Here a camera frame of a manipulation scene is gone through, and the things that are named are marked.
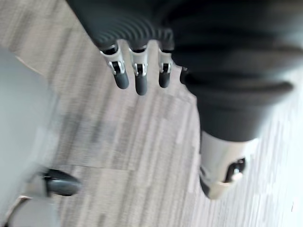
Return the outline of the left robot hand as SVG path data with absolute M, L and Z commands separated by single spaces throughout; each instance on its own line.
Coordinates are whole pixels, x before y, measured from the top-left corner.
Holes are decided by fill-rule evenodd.
M 118 40 L 129 46 L 135 90 L 147 92 L 147 45 L 158 43 L 159 85 L 173 65 L 197 99 L 199 180 L 215 200 L 245 174 L 260 133 L 293 91 L 303 64 L 300 0 L 70 0 L 68 5 L 111 69 L 129 85 Z

